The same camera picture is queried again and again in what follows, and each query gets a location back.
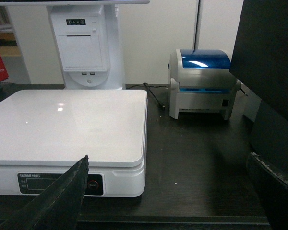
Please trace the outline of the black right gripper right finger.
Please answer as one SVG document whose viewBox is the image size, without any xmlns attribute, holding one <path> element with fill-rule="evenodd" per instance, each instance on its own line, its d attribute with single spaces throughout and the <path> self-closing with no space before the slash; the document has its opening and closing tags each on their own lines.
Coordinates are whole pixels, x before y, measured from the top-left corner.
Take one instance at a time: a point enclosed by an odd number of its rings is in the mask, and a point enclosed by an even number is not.
<svg viewBox="0 0 288 230">
<path fill-rule="evenodd" d="M 271 228 L 288 230 L 288 174 L 254 152 L 246 168 Z"/>
</svg>

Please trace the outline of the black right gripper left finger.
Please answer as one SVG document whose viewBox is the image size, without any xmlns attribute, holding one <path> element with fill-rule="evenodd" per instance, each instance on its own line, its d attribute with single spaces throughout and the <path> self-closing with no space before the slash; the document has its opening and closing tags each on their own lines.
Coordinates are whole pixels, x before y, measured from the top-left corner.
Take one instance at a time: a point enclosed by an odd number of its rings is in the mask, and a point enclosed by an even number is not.
<svg viewBox="0 0 288 230">
<path fill-rule="evenodd" d="M 0 230 L 74 230 L 87 189 L 88 167 L 86 155 L 0 224 Z"/>
</svg>

